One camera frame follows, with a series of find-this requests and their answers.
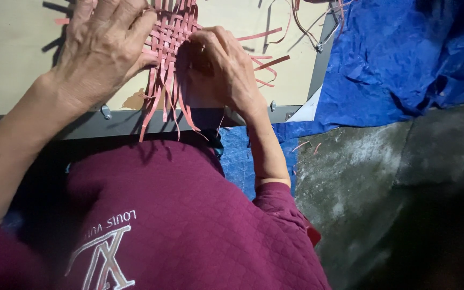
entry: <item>hand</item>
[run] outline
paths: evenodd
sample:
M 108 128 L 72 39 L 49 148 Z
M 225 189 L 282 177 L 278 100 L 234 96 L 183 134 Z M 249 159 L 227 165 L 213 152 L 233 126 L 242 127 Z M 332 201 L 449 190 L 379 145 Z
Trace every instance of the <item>hand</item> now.
M 212 95 L 247 123 L 266 113 L 267 103 L 257 88 L 252 60 L 232 32 L 221 26 L 204 28 L 193 33 L 190 41 L 205 46 L 202 56 L 212 66 L 210 76 L 197 69 L 189 70 L 193 92 Z
M 110 99 L 157 58 L 141 53 L 157 21 L 147 0 L 78 0 L 57 65 L 42 81 L 80 114 Z

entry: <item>plywood board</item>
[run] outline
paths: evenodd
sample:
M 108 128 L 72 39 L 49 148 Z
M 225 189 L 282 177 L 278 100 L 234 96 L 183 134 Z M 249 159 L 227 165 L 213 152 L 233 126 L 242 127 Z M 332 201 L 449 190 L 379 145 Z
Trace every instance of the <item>plywood board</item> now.
M 64 0 L 48 0 L 67 6 Z M 324 4 L 301 2 L 300 22 L 304 27 L 314 23 L 311 32 L 319 37 L 324 17 L 317 18 L 327 9 Z M 278 27 L 286 28 L 290 8 L 284 0 L 199 0 L 198 22 L 203 26 L 222 25 L 237 37 L 249 36 Z M 40 74 L 51 68 L 55 49 L 43 53 L 42 47 L 61 34 L 61 27 L 53 19 L 64 17 L 61 12 L 43 7 L 42 0 L 0 0 L 0 115 L 6 114 Z M 316 51 L 307 37 L 303 37 L 292 21 L 286 39 L 279 44 L 270 44 L 264 52 L 265 41 L 275 41 L 284 33 L 242 42 L 254 49 L 252 54 L 271 55 L 274 58 L 289 54 L 291 60 L 277 64 L 275 88 L 262 87 L 261 92 L 268 102 L 277 105 L 301 105 L 307 98 Z M 135 76 L 108 102 L 110 109 L 123 110 L 136 107 L 133 98 L 147 85 L 148 71 Z M 256 72 L 258 78 L 269 81 L 271 73 Z

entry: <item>louis vuitton logo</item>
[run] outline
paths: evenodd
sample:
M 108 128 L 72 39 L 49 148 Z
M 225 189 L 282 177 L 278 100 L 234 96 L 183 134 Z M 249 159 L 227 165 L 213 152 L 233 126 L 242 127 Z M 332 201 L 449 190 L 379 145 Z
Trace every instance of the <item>louis vuitton logo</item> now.
M 96 290 L 106 290 L 110 288 L 110 284 L 107 282 L 109 273 L 112 275 L 112 278 L 116 283 L 116 286 L 113 287 L 113 290 L 120 290 L 135 285 L 135 280 L 126 280 L 124 274 L 121 272 L 117 260 L 115 259 L 115 254 L 118 251 L 119 243 L 121 242 L 123 234 L 130 231 L 131 229 L 132 227 L 130 225 L 121 227 L 120 229 L 108 232 L 107 234 L 82 245 L 71 255 L 68 269 L 66 271 L 66 276 L 71 271 L 71 267 L 73 266 L 76 257 L 88 248 L 94 247 L 91 263 L 89 265 L 87 274 L 85 275 L 82 290 L 89 290 L 100 255 L 103 257 L 104 263 L 97 279 Z M 107 242 L 109 238 L 112 238 L 110 245 Z

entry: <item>quilted sweatshirt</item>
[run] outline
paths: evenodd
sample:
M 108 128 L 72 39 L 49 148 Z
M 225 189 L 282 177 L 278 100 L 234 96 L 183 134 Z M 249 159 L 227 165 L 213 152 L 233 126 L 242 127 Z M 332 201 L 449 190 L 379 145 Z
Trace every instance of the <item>quilted sweatshirt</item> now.
M 0 228 L 0 289 L 330 289 L 290 189 L 248 201 L 203 147 L 151 141 L 71 166 L 90 206 L 64 277 Z

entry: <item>gray metal frame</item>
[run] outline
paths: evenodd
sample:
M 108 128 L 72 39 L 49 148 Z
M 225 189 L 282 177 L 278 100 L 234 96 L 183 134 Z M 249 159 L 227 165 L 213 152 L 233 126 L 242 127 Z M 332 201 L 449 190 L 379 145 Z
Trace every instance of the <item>gray metal frame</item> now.
M 320 40 L 324 40 L 334 29 L 336 18 L 332 14 L 325 17 L 325 24 L 323 26 L 322 35 Z M 309 86 L 309 99 L 316 90 L 322 85 L 325 78 L 325 71 L 327 69 L 328 60 L 331 56 L 333 39 L 330 39 L 323 45 L 321 53 L 316 54 L 316 61 L 314 63 L 313 76 Z M 267 108 L 268 115 L 272 123 L 285 122 L 287 118 L 296 112 L 300 106 L 275 106 L 274 111 Z M 200 129 L 217 128 L 223 116 L 223 109 L 192 109 L 192 118 L 197 127 Z M 62 130 L 56 139 L 81 139 L 81 138 L 94 138 L 106 136 L 118 136 L 138 134 L 142 124 L 142 111 L 111 111 L 112 118 L 105 120 L 101 112 L 88 112 L 78 118 L 76 121 Z M 223 120 L 223 127 L 231 127 L 237 125 L 244 125 L 244 121 L 235 112 L 230 109 L 225 110 L 225 119 Z M 184 117 L 179 120 L 180 130 L 190 130 Z M 150 124 L 147 128 L 147 133 L 157 132 L 171 132 L 176 130 L 176 125 L 173 120 L 167 123 L 162 121 L 162 110 L 157 110 L 153 114 Z

